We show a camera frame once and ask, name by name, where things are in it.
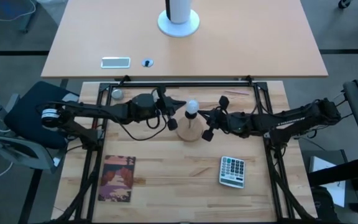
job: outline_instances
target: light wood desk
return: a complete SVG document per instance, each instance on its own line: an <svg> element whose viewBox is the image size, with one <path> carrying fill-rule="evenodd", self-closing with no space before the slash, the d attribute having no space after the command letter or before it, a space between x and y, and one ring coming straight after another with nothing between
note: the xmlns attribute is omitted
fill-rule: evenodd
<svg viewBox="0 0 358 224"><path fill-rule="evenodd" d="M326 77L300 0L193 0L201 24L178 39L158 29L163 0L69 1L43 78ZM129 69L101 69L130 57ZM154 65L142 66L145 58Z"/></svg>
<svg viewBox="0 0 358 224"><path fill-rule="evenodd" d="M80 101L96 103L99 83L84 83ZM269 82L275 112L288 109L282 82ZM227 89L250 91L250 96L224 93ZM123 89L124 101L151 89ZM218 105L221 95L230 102L228 111L250 113L255 106L251 88L167 88L167 96L176 100L196 99L202 110ZM185 108L175 118L184 116ZM92 119L77 118L90 127ZM126 128L137 138L151 136L145 123ZM241 139L214 132L212 142L202 139L184 143L174 131L163 131L145 142L133 141L118 124L109 122L104 144L105 155L136 156L134 186L130 203L96 200L94 222L274 222L272 191L262 138ZM69 148L79 145L73 142ZM80 188L86 151L75 149L65 159L52 218L57 218L71 203ZM246 161L246 186L234 189L218 182L221 156ZM297 141L290 141L284 162L290 190L311 215L316 216L303 159ZM86 214L88 197L85 199ZM283 213L286 213L282 200Z"/></svg>

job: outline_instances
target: office chair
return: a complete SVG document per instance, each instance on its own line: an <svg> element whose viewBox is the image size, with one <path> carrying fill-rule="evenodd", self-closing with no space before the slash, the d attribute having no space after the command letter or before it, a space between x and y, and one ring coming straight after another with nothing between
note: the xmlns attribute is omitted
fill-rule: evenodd
<svg viewBox="0 0 358 224"><path fill-rule="evenodd" d="M37 82L22 98L0 104L0 120L11 130L0 132L0 155L16 164L54 172L64 156L67 135L42 126L36 107L49 101L78 101L78 95L45 82ZM52 157L47 149L57 149Z"/></svg>

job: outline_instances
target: wooden tabletop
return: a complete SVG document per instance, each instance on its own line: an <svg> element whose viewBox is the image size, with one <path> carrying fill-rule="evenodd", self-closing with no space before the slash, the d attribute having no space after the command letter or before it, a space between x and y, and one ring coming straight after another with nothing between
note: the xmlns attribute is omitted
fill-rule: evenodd
<svg viewBox="0 0 358 224"><path fill-rule="evenodd" d="M96 103L99 83L84 83L80 101ZM269 82L275 112L287 110L282 82ZM249 96L224 93L224 90L250 91ZM127 101L151 89L124 89ZM202 110L218 105L221 95L230 100L228 112L251 112L255 106L250 88L168 88L167 96L176 100L196 99ZM175 118L184 116L185 109ZM92 119L77 118L85 127ZM155 131L145 123L126 128L133 136L145 138ZM109 122L103 149L105 155L136 156L134 186L130 203L96 200L94 222L273 222L276 220L269 173L262 138L241 139L214 132L212 142L202 139L188 143L174 131L165 130L151 140L133 141L116 123ZM73 142L69 148L80 145ZM71 203L80 188L86 151L70 151L64 162L52 218L57 218ZM219 162L222 156L237 157L246 162L244 189L219 184ZM290 190L306 211L316 216L303 159L297 141L290 141L284 162ZM88 197L85 200L86 214ZM285 202L282 200L284 214Z"/></svg>
<svg viewBox="0 0 358 224"><path fill-rule="evenodd" d="M163 0L69 1L42 77L326 77L300 0L193 0L198 31L158 29ZM128 69L101 69L130 57ZM154 65L142 66L145 58Z"/></svg>

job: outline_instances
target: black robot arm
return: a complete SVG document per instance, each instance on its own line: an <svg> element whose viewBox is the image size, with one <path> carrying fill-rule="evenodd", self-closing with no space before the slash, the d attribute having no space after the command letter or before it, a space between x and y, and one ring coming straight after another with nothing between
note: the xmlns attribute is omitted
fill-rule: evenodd
<svg viewBox="0 0 358 224"><path fill-rule="evenodd" d="M170 131L177 128L177 122L172 116L176 110L186 104L185 101L174 100L165 96L165 87L159 86L152 93L135 96L126 103L112 106L99 106L85 103L49 102L42 111L42 124L49 128L62 129L67 134L79 137L84 149L92 149L98 145L99 136L95 129L86 129L74 121L75 117L102 118L122 125L132 122L139 123L159 116L168 118Z"/></svg>
<svg viewBox="0 0 358 224"><path fill-rule="evenodd" d="M265 135L270 137L273 145L282 147L294 135L303 134L317 125L334 125L341 120L335 104L326 98L277 114L227 113L229 100L225 96L221 97L219 105L210 111L199 111L209 126L209 130L203 133L203 139L207 141L212 140L213 129L221 129L226 134L235 134L240 138ZM291 125L278 129L286 124Z"/></svg>

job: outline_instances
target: wooden table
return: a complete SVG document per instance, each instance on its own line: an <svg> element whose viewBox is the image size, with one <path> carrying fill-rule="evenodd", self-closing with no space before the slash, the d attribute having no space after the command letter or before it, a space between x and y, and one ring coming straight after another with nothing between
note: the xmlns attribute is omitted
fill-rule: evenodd
<svg viewBox="0 0 358 224"><path fill-rule="evenodd" d="M96 103L99 83L84 83L80 101ZM282 82L269 82L275 112L287 110L288 103ZM250 91L249 96L224 93L233 89ZM127 101L151 89L124 89ZM176 100L196 99L202 110L218 105L224 94L230 100L228 111L251 112L255 106L251 88L168 88L167 96ZM185 108L175 118L184 116ZM92 119L77 118L85 127ZM126 128L138 138L151 136L145 123ZM276 220L269 172L262 138L241 139L215 131L212 142L199 140L185 143L174 131L163 131L145 142L133 141L116 123L109 122L104 144L105 155L136 156L134 186L130 203L96 200L94 222L273 222ZM73 142L69 148L79 145ZM86 151L75 149L65 159L52 218L62 214L80 188ZM218 182L222 156L246 161L246 186L234 189ZM306 211L316 216L313 198L297 141L288 143L284 162L290 190ZM86 213L88 197L84 204ZM284 214L285 202L282 200Z"/></svg>
<svg viewBox="0 0 358 224"><path fill-rule="evenodd" d="M185 38L158 29L163 0L69 1L42 77L326 77L300 0L193 0L200 28ZM101 69L130 57L129 69ZM145 58L154 65L142 66Z"/></svg>

